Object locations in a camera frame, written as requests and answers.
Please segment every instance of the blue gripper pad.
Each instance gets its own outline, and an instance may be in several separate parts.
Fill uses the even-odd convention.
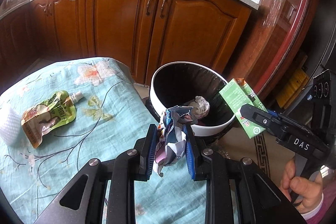
[[[191,179],[195,179],[196,172],[195,172],[195,158],[193,151],[191,150],[191,145],[189,140],[187,139],[186,145],[185,145],[185,158],[187,160],[187,166],[188,166],[188,172],[191,177]]]
[[[154,160],[155,160],[155,148],[156,148],[157,138],[158,138],[158,130],[155,127],[153,129],[152,141],[151,141],[151,145],[149,147],[148,157],[147,157],[147,168],[146,168],[147,179],[150,178],[150,176],[152,174],[152,171],[153,171],[153,164],[154,164]]]

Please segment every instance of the blue floral tablecloth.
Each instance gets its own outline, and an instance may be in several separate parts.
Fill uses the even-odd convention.
[[[111,58],[58,62],[0,96],[20,115],[59,90],[81,91],[76,119],[52,130],[34,149],[24,132],[15,147],[0,140],[0,187],[25,224],[33,223],[91,158],[114,159],[145,137],[154,118],[133,86],[129,69]],[[204,182],[190,179],[185,159],[135,182],[137,224],[204,223]]]

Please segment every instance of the silver bolt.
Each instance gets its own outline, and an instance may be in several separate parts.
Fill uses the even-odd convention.
[[[247,158],[247,157],[243,158],[243,164],[250,165],[251,163],[252,163],[252,160],[250,158]]]
[[[210,155],[213,154],[213,150],[210,149],[210,148],[206,148],[206,149],[203,150],[203,154],[210,156]]]
[[[138,151],[136,149],[127,150],[127,155],[129,155],[129,156],[134,156],[137,153],[138,153]]]
[[[99,163],[98,159],[90,159],[89,160],[89,165],[91,166],[96,166]]]

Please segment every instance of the metal handle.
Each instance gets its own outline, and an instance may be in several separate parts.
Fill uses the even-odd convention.
[[[164,15],[162,14],[164,6],[165,6],[165,2],[168,0],[163,0],[162,6],[161,6],[161,13],[160,13],[160,18],[164,18]]]
[[[147,2],[147,9],[146,9],[146,16],[149,16],[149,4],[150,4],[151,0],[148,0]]]

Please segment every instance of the floor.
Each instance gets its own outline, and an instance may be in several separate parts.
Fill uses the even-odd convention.
[[[36,60],[21,75],[21,79],[52,63],[45,59]],[[149,96],[149,87],[140,84],[135,84],[134,87],[142,99]],[[224,135],[218,141],[217,146],[225,150],[233,160],[240,160],[243,157],[251,158],[269,174],[276,185],[281,180],[286,162],[294,156],[292,151],[278,145],[272,135],[265,133],[249,139],[239,125]]]

